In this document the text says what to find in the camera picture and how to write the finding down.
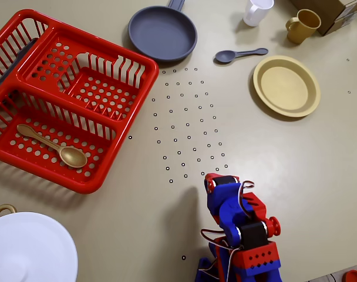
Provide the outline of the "red blue gripper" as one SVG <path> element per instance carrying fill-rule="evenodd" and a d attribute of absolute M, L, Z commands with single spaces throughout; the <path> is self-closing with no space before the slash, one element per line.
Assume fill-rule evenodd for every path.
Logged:
<path fill-rule="evenodd" d="M 220 223 L 219 211 L 221 205 L 232 197 L 237 197 L 240 178 L 232 175 L 207 173 L 204 178 L 207 191 L 207 207 L 217 224 Z"/>

